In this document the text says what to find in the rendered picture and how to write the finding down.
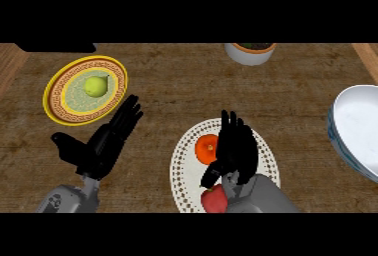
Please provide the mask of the yellow patterned plate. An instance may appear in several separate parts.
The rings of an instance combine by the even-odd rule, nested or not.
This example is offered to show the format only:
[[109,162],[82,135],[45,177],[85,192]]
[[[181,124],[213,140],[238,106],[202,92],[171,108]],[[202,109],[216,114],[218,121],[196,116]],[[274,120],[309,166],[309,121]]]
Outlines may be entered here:
[[75,60],[57,72],[45,89],[49,118],[66,126],[97,122],[120,104],[128,82],[128,70],[113,57],[94,55]]

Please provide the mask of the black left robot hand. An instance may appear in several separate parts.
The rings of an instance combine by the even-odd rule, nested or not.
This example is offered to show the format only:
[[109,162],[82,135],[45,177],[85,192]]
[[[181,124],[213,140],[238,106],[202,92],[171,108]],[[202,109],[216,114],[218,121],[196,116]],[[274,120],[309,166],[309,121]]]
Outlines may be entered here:
[[88,143],[64,132],[52,135],[61,159],[78,166],[79,175],[95,180],[101,180],[110,174],[126,140],[144,116],[138,100],[137,95],[128,97],[111,121],[100,127]]

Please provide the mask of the orange squash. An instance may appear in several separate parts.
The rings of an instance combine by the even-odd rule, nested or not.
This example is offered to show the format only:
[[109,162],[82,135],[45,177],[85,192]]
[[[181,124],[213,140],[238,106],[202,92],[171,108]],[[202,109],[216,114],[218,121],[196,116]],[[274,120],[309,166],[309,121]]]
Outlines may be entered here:
[[203,135],[196,143],[196,155],[199,161],[205,165],[210,165],[216,161],[219,136],[215,134]]

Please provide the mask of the red apple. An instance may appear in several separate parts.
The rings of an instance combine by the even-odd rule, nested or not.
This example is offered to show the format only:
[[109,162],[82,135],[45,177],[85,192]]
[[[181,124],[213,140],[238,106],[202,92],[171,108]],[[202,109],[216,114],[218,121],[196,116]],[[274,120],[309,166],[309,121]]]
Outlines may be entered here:
[[202,204],[207,213],[225,213],[228,209],[228,197],[224,186],[218,184],[202,194]]

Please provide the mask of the black appliance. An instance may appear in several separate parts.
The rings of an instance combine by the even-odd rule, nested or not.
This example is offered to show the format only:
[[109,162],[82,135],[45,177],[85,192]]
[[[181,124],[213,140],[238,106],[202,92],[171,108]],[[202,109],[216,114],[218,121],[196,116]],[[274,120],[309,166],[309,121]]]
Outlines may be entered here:
[[94,53],[97,51],[97,47],[92,43],[85,43],[85,44],[18,43],[18,47],[27,52]]

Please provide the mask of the white dotted oval placemat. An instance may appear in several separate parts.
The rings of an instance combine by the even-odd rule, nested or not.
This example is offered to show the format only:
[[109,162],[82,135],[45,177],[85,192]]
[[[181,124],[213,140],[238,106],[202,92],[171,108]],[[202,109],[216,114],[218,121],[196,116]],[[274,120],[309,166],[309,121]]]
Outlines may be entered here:
[[[207,165],[199,161],[196,144],[202,136],[218,135],[222,128],[222,119],[215,118],[200,122],[184,134],[172,156],[171,184],[173,199],[182,213],[205,213],[202,194],[202,178]],[[269,177],[277,186],[281,186],[280,169],[274,152],[258,132],[253,132],[259,146],[259,168],[258,173]]]

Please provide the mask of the green pear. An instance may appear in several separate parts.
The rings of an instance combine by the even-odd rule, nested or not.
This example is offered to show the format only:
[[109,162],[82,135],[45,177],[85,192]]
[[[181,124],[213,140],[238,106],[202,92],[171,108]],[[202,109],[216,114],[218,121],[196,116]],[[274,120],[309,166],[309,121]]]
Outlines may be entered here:
[[94,97],[103,97],[109,92],[109,77],[94,76],[86,79],[85,92]]

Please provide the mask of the white plant pot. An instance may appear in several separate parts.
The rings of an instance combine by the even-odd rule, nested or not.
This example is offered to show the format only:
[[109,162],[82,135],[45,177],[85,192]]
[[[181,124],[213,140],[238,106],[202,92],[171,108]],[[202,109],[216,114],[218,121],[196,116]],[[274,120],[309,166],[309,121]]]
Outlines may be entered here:
[[265,49],[249,49],[238,43],[225,44],[225,50],[231,59],[247,66],[258,66],[267,63],[275,48],[277,43],[271,43]]

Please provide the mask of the white bowl with blue rim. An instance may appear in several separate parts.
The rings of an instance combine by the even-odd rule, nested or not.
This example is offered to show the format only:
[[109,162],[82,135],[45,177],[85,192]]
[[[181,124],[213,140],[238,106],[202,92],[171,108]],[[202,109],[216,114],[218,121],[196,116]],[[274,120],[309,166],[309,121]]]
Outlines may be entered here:
[[345,89],[330,107],[329,138],[348,165],[378,183],[378,86]]

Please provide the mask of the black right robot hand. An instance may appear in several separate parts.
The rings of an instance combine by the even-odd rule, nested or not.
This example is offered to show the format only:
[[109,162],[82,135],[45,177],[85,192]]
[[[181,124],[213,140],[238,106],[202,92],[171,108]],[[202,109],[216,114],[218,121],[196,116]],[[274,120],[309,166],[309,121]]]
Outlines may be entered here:
[[238,172],[237,184],[249,183],[258,172],[259,146],[253,130],[234,111],[222,111],[222,129],[216,146],[216,160],[202,178],[202,186],[212,189],[218,179]]

